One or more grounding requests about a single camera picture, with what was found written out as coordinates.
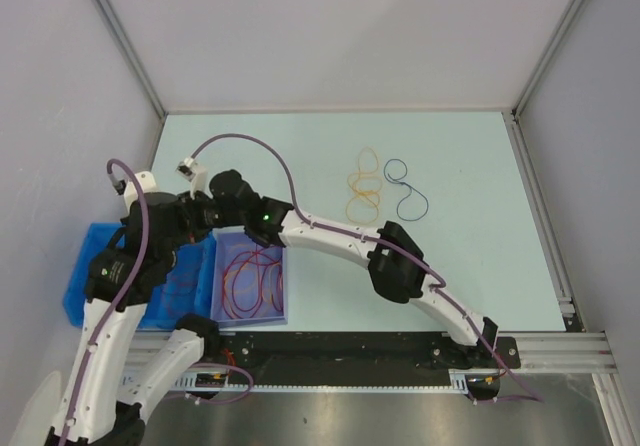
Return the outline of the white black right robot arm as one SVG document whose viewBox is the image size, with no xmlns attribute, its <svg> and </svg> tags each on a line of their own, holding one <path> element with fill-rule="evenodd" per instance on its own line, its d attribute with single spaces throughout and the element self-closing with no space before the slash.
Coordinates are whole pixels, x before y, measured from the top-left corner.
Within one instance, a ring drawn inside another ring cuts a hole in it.
<svg viewBox="0 0 640 446">
<path fill-rule="evenodd" d="M 375 229 L 326 221 L 295 201 L 257 194 L 235 170 L 208 179 L 206 169 L 182 162 L 176 172 L 189 182 L 190 201 L 202 210 L 205 227 L 241 227 L 261 247 L 306 248 L 357 264 L 368 271 L 379 296 L 412 304 L 444 326 L 469 365 L 484 367 L 496 357 L 496 323 L 445 291 L 444 278 L 399 224 L 388 221 Z"/>
</svg>

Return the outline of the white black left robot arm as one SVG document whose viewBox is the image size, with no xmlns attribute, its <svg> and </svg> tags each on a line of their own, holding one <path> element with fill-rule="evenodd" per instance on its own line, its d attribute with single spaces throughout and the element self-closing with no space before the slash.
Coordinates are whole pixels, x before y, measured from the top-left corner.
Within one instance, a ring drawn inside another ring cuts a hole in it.
<svg viewBox="0 0 640 446">
<path fill-rule="evenodd" d="M 131 342 L 155 288 L 177 264 L 177 251 L 218 226 L 214 200 L 202 192 L 146 193 L 135 200 L 107 247 L 88 267 L 78 353 L 48 445 L 138 445 L 148 420 L 176 380 L 221 353 L 218 324 L 195 313 L 176 323 L 165 346 L 125 387 Z"/>
</svg>

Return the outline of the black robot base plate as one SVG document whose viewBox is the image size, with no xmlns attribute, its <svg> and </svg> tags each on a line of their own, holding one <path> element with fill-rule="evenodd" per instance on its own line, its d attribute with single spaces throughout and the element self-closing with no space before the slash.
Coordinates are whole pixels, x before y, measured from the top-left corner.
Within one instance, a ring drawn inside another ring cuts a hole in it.
<svg viewBox="0 0 640 446">
<path fill-rule="evenodd" d="M 500 368 L 438 332 L 228 332 L 220 352 L 265 387 L 443 386 L 451 370 Z"/>
</svg>

